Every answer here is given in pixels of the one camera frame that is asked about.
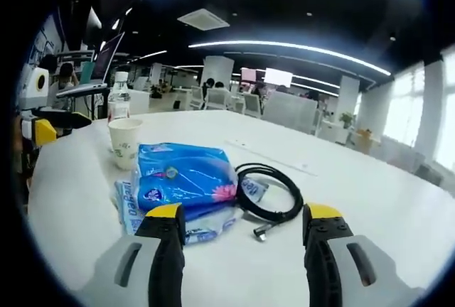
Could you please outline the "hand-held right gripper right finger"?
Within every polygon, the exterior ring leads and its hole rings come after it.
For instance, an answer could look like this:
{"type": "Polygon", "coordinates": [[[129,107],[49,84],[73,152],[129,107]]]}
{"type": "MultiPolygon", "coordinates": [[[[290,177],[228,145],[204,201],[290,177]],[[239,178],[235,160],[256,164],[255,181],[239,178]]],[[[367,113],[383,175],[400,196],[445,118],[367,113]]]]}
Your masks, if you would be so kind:
{"type": "Polygon", "coordinates": [[[310,306],[397,305],[394,261],[337,209],[304,205],[303,246],[310,306]]]}

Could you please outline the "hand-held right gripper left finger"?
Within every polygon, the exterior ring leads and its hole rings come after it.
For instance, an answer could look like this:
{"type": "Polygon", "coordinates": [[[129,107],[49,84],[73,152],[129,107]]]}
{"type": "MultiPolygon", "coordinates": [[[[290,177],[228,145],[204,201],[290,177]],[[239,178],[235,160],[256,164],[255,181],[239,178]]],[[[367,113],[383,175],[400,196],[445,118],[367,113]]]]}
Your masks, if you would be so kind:
{"type": "Polygon", "coordinates": [[[150,210],[97,260],[94,305],[181,306],[185,231],[182,204],[150,210]]]}

